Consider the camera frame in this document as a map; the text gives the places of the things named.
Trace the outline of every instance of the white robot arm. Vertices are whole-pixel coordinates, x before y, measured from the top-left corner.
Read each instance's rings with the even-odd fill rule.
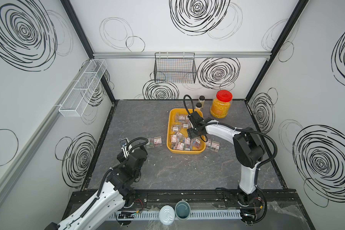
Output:
[[[218,123],[216,120],[212,120],[207,123],[212,123],[212,125],[206,126],[206,131],[208,134],[221,137],[233,145],[234,136],[241,133],[226,126],[215,124]],[[246,194],[251,194],[256,190],[256,167],[259,163],[260,161],[258,161],[253,168],[241,165],[239,188]]]
[[[130,144],[136,140],[145,142],[130,148]],[[121,141],[123,151],[117,156],[120,164],[105,173],[99,190],[68,218],[59,224],[49,224],[45,230],[93,230],[117,210],[131,206],[135,190],[130,185],[140,176],[140,169],[147,159],[147,151],[143,146],[147,143],[147,138]]]
[[[187,130],[190,138],[211,134],[221,137],[234,145],[236,157],[241,163],[241,178],[238,193],[236,194],[237,200],[241,206],[252,204],[253,198],[258,194],[257,177],[259,167],[276,156],[277,148],[274,141],[267,135],[254,131],[249,127],[241,129],[212,119],[204,120],[197,112],[189,114],[188,117],[192,123],[192,128]],[[274,145],[272,157],[263,162],[261,161],[265,149],[257,134],[266,136]],[[145,142],[129,149],[130,144],[136,140],[145,140]],[[146,138],[136,138],[130,142],[127,139],[121,141],[122,151],[117,156],[120,164],[106,172],[100,189],[68,218],[59,224],[49,224],[45,230],[93,230],[117,210],[132,205],[135,191],[130,185],[139,177],[143,162],[147,159],[147,151],[143,147],[147,143],[148,139]],[[257,223],[263,217],[264,215],[260,219],[251,222]]]

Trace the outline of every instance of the gray tabletop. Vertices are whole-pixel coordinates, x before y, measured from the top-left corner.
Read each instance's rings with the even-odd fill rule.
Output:
[[[206,101],[203,117],[209,112],[212,101]],[[100,156],[88,188],[98,188],[104,173],[118,164],[119,141],[136,137],[161,136],[163,145],[148,149],[147,161],[141,169],[141,179],[133,183],[135,189],[236,189],[240,180],[241,164],[234,146],[229,142],[207,135],[220,143],[219,152],[204,150],[201,154],[173,154],[166,147],[167,124],[170,110],[184,108],[182,100],[120,100],[102,146]],[[244,101],[233,101],[227,117],[218,119],[235,127],[256,129]],[[258,185],[263,189],[281,189],[271,163],[261,167]]]

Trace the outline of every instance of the small glass jar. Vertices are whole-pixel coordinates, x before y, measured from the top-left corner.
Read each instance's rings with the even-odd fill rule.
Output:
[[[202,108],[202,104],[200,103],[200,102],[198,102],[197,104],[196,104],[196,110],[201,110],[201,108]]]
[[[232,102],[232,94],[227,90],[220,90],[212,101],[210,112],[216,118],[226,117]]]
[[[205,97],[204,96],[200,96],[198,99],[198,102],[202,104],[202,108],[205,105]]]

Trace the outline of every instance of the plastic box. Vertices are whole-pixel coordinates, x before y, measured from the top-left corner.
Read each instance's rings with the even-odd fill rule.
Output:
[[[188,109],[189,113],[192,113],[193,110],[191,108]],[[196,110],[198,112],[198,114],[203,117],[203,113],[202,111]],[[166,139],[166,146],[167,148],[170,150],[170,152],[174,153],[174,154],[200,154],[201,152],[203,152],[203,150],[206,148],[206,143],[204,143],[202,141],[202,145],[199,149],[197,149],[196,147],[193,147],[192,151],[185,151],[185,150],[173,150],[171,149],[171,141],[170,141],[170,135],[174,134],[174,132],[171,130],[171,125],[175,122],[175,114],[176,112],[180,113],[180,114],[188,114],[185,110],[185,108],[174,108],[170,111],[169,114],[169,123],[168,123],[168,128],[167,128],[167,139]],[[188,136],[188,132],[186,131],[186,129],[181,129],[182,134],[184,134],[184,136]]]

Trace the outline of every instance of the white wall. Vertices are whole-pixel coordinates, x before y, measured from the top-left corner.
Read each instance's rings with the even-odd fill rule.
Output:
[[[71,2],[95,52],[271,51],[297,3],[296,0]],[[182,7],[190,3],[193,8]],[[182,25],[184,20],[190,24]],[[167,79],[168,82],[151,86],[154,59],[110,59],[107,69],[116,99],[182,99],[185,94],[212,99],[220,89],[231,91],[235,99],[243,99],[265,59],[211,58],[206,61],[213,63],[208,73],[204,71],[205,65],[201,65],[204,61],[195,59],[198,71],[195,84]],[[154,96],[148,96],[144,86],[155,87]]]
[[[220,89],[229,90],[233,98],[243,99],[266,59],[208,58],[201,65],[203,61],[204,58],[195,59],[195,84],[183,84],[154,83],[154,59],[106,60],[112,82],[110,87],[114,88],[116,99],[183,99],[185,94],[196,99],[200,95],[213,99]]]
[[[71,0],[95,52],[262,51],[266,31],[289,18],[297,2]]]
[[[60,1],[15,4],[1,13],[20,12],[12,26],[22,34],[0,22],[0,179],[87,59]]]
[[[286,46],[249,104],[315,228],[345,229],[345,0],[309,1]]]
[[[10,38],[0,47],[0,179],[88,59],[60,1],[15,3],[2,12],[20,12],[20,32],[0,31]],[[33,28],[20,19],[34,15],[42,19]],[[46,38],[39,39],[41,34]],[[15,54],[14,44],[23,54]],[[28,62],[33,57],[37,60]],[[61,221],[71,192],[83,182],[110,108],[100,83],[82,117],[59,117],[0,207],[0,229],[38,230]]]
[[[110,108],[106,96],[98,106],[87,106],[91,124],[84,117],[59,117],[1,206],[0,229],[38,230],[61,221],[72,191],[82,185]]]

